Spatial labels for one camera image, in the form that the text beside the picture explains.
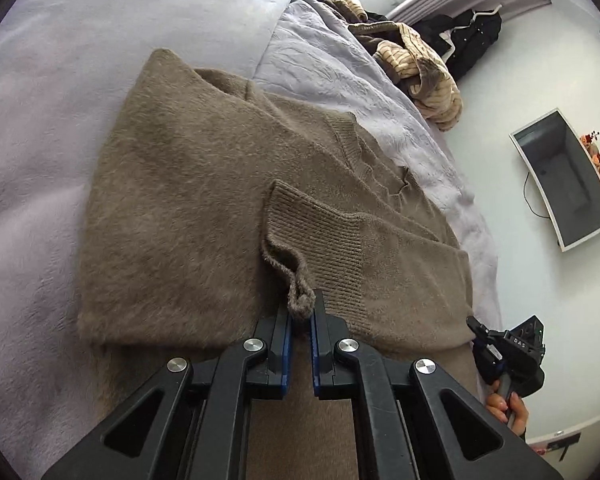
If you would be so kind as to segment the person right hand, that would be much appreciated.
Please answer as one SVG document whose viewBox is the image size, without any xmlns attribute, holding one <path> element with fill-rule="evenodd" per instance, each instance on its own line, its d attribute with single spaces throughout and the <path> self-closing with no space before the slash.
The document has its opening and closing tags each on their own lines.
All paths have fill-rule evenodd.
<svg viewBox="0 0 600 480">
<path fill-rule="evenodd" d="M 498 394 L 500 382 L 497 380 L 491 385 L 491 392 L 486 397 L 486 409 L 503 424 L 509 426 L 518 437 L 523 437 L 526 434 L 529 411 L 524 404 L 524 400 L 518 396 L 518 393 L 513 392 L 509 400 L 506 401 Z"/>
</svg>

